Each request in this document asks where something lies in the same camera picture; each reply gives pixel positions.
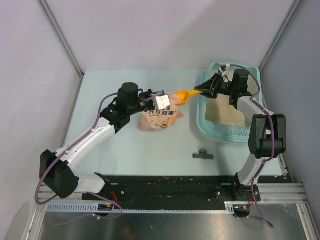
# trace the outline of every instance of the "yellow scoop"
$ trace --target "yellow scoop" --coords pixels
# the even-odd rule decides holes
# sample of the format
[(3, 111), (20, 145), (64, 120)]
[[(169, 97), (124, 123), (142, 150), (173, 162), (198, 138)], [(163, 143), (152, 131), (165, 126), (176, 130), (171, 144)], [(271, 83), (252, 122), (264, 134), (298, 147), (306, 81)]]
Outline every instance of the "yellow scoop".
[(180, 102), (177, 102), (175, 105), (184, 105), (189, 102), (190, 97), (193, 97), (198, 94), (202, 94), (202, 91), (191, 90), (191, 91), (180, 91), (176, 93), (176, 96), (180, 98)]

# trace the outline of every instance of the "metal floor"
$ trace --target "metal floor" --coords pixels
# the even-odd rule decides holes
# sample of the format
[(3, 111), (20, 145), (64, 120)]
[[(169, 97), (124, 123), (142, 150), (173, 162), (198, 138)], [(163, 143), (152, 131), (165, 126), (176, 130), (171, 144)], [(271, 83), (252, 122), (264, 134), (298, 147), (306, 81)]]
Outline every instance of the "metal floor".
[[(43, 222), (41, 240), (305, 240), (295, 204), (261, 205), (274, 225), (256, 219), (237, 220), (231, 214), (124, 214), (112, 221), (82, 218), (64, 226)], [(53, 223), (69, 221), (83, 213), (47, 212)], [(252, 207), (250, 215), (258, 215)]]

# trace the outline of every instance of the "plastic bag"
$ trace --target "plastic bag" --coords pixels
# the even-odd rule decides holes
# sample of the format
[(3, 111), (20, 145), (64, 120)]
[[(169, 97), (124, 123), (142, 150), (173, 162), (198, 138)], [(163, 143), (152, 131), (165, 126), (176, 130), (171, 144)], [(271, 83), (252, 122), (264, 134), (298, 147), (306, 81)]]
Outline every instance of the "plastic bag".
[(176, 94), (168, 94), (170, 106), (164, 110), (143, 111), (142, 118), (138, 125), (140, 131), (167, 129), (172, 126), (177, 119), (182, 118), (184, 114), (180, 112), (182, 106), (177, 106), (180, 98)]

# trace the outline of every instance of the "white tabletop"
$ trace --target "white tabletop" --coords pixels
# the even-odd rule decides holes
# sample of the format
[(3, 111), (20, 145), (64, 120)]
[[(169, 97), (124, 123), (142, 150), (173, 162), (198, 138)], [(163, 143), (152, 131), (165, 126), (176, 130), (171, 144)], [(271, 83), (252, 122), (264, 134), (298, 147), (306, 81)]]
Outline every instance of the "white tabletop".
[[(103, 97), (116, 93), (125, 82), (138, 84), (143, 90), (165, 90), (174, 93), (192, 90), (204, 70), (122, 70), (87, 71), (77, 99), (66, 142), (83, 133), (95, 120)], [(104, 108), (111, 102), (106, 101)], [(97, 146), (78, 166), (81, 173), (104, 175), (235, 175), (245, 164), (246, 144), (221, 143), (203, 137), (196, 124), (197, 97), (181, 111), (184, 117), (164, 130), (139, 131), (141, 114), (115, 136)], [(214, 160), (195, 159), (194, 153), (206, 149)], [(271, 161), (262, 175), (281, 175), (277, 159)]]

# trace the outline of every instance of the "blue tray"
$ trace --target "blue tray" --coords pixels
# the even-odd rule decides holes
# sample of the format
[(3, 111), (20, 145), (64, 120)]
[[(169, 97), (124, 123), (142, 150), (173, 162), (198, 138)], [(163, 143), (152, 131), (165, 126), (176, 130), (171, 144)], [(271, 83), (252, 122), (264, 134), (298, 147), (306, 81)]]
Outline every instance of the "blue tray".
[[(218, 70), (222, 65), (232, 64), (231, 62), (214, 62), (204, 72), (201, 83), (208, 81), (212, 77), (212, 71)], [(261, 76), (258, 68), (254, 66), (246, 66), (239, 63), (234, 63), (247, 68), (258, 80), (261, 87)], [(237, 67), (231, 67), (230, 70), (235, 70)], [(257, 101), (263, 105), (262, 92), (257, 96)], [(233, 126), (221, 124), (213, 121), (206, 120), (208, 98), (199, 96), (197, 105), (196, 124), (200, 132), (210, 138), (220, 141), (247, 143), (249, 140), (250, 127)]]

